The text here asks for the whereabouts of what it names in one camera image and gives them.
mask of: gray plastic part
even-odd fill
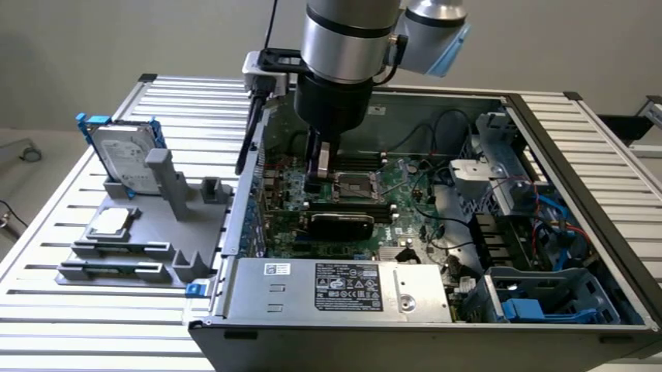
[[[189,216],[189,185],[185,174],[175,171],[173,153],[169,149],[153,149],[145,161],[154,172],[163,199],[169,201],[175,219],[182,221]]]
[[[223,184],[218,177],[205,177],[201,182],[201,195],[206,204],[226,204],[233,193],[233,187]]]
[[[128,199],[127,188],[122,183],[111,181],[110,177],[103,183],[103,188],[112,199]]]
[[[127,262],[123,259],[114,262],[71,260],[58,266],[58,271],[68,284],[90,285],[108,279],[118,281],[138,279],[151,284],[182,284],[173,280],[173,275],[159,262]]]
[[[137,276],[149,282],[170,282],[171,277],[166,271],[166,266],[162,263],[150,263],[150,265],[154,266],[154,269],[137,269]]]
[[[88,224],[86,227],[86,238],[88,240],[99,240],[99,241],[114,241],[114,242],[128,242],[131,239],[131,234],[130,234],[130,229],[131,229],[131,224],[135,219],[141,217],[141,210],[137,207],[114,207],[114,208],[123,208],[128,211],[128,216],[127,220],[124,222],[124,227],[116,234],[99,234],[95,232],[95,228],[92,227],[95,220],[98,219],[99,215],[104,213],[110,208],[99,208],[95,213],[95,217],[92,217],[92,222]]]
[[[79,257],[106,257],[112,254],[145,254],[155,260],[171,260],[175,249],[171,243],[114,243],[79,240],[71,245]]]
[[[56,277],[56,282],[64,285],[183,288],[187,285],[187,281],[181,280],[179,274],[187,276],[186,279],[191,279],[189,273],[197,275],[197,277],[209,277],[214,255],[219,247],[223,223],[229,215],[229,205],[206,204],[201,193],[201,185],[193,184],[190,187],[191,192],[187,194],[186,200],[190,214],[185,221],[178,221],[173,218],[170,205],[158,195],[137,195],[130,201],[106,198],[98,208],[98,212],[108,208],[137,208],[141,211],[141,217],[131,220],[130,241],[90,242],[83,236],[75,246],[71,247],[75,252],[68,258],[71,261],[78,260],[76,251],[79,251],[86,255],[86,258],[82,259],[92,264],[163,264],[170,276],[169,281],[149,282],[143,281],[137,275],[122,277],[96,275],[87,279],[84,276],[79,276],[79,279],[71,279],[60,274]],[[86,245],[92,243],[103,248],[124,246],[137,249],[137,251],[127,254],[126,251],[123,252],[123,248],[115,252],[112,252],[112,248],[102,249],[102,252],[98,252],[100,254],[94,256],[95,249],[86,248]],[[161,244],[166,243],[169,248],[159,248]],[[186,263],[182,262],[182,259],[174,262],[178,253],[186,259]],[[182,265],[183,270],[179,273],[173,268],[174,263]]]
[[[58,266],[58,271],[68,280],[72,281],[87,281],[91,279],[83,267],[64,267],[60,265]]]
[[[178,273],[181,281],[187,283],[210,273],[210,268],[205,265],[201,254],[195,252],[194,258],[191,259],[191,262],[189,262],[181,250],[175,254],[175,259],[173,260],[173,269],[175,270],[175,273]]]

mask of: power supply label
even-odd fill
[[[382,312],[378,265],[315,264],[315,307],[322,312]]]

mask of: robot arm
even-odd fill
[[[470,29],[462,0],[414,0],[405,12],[399,4],[309,0],[302,51],[261,51],[257,65],[265,74],[298,75],[294,109],[310,125],[310,191],[329,177],[342,133],[363,121],[374,86],[389,82],[399,67],[445,76],[462,48]],[[391,72],[378,83],[374,77],[387,65]]]

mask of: black bracket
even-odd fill
[[[258,66],[263,71],[306,74],[310,72],[302,59],[302,51],[294,49],[267,48],[261,51]]]

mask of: floor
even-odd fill
[[[83,135],[74,131],[0,129],[0,145],[30,137],[43,153],[42,161],[20,159],[0,164],[0,199],[30,223],[87,149]],[[0,236],[0,259],[12,248]]]

